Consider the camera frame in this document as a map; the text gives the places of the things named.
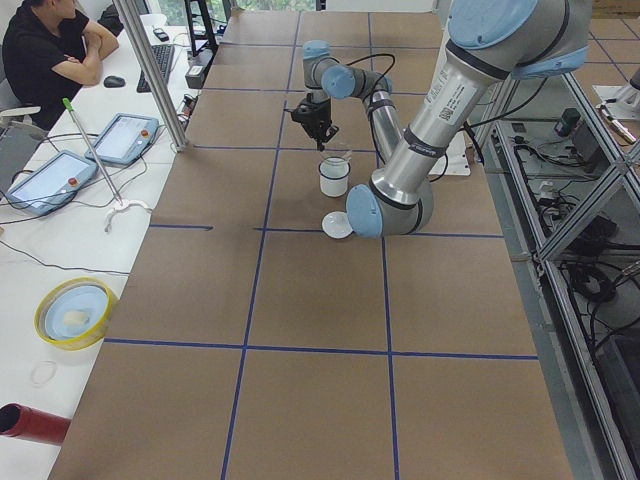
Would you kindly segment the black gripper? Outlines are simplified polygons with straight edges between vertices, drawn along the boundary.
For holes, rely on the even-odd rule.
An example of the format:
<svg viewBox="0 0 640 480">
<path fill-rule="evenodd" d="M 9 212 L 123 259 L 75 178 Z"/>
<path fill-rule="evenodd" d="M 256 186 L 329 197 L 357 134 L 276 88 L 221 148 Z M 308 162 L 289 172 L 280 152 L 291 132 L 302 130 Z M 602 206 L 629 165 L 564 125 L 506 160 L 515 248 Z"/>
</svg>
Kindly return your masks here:
<svg viewBox="0 0 640 480">
<path fill-rule="evenodd" d="M 317 150 L 322 152 L 326 140 L 331 140 L 339 132 L 339 128 L 332 123 L 331 100 L 317 100 L 312 93 L 307 93 L 304 99 L 313 104 L 314 113 L 309 123 L 300 125 L 311 139 L 316 140 Z"/>
</svg>

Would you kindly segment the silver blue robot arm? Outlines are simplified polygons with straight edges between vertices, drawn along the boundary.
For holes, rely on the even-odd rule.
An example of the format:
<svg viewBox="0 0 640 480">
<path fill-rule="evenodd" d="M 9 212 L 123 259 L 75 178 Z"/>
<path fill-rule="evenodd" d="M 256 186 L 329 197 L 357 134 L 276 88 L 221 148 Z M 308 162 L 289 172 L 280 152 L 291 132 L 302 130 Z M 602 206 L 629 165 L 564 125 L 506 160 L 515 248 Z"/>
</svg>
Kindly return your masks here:
<svg viewBox="0 0 640 480">
<path fill-rule="evenodd" d="M 303 46 L 307 94 L 292 110 L 322 150 L 338 129 L 331 101 L 361 100 L 384 161 L 366 184 L 353 187 L 346 213 L 366 238 L 421 229 L 433 212 L 428 175 L 493 84 L 507 78 L 546 78 L 578 69 L 587 58 L 590 1 L 455 1 L 447 24 L 446 60 L 424 103 L 402 126 L 378 72 L 340 63 L 324 40 Z"/>
</svg>

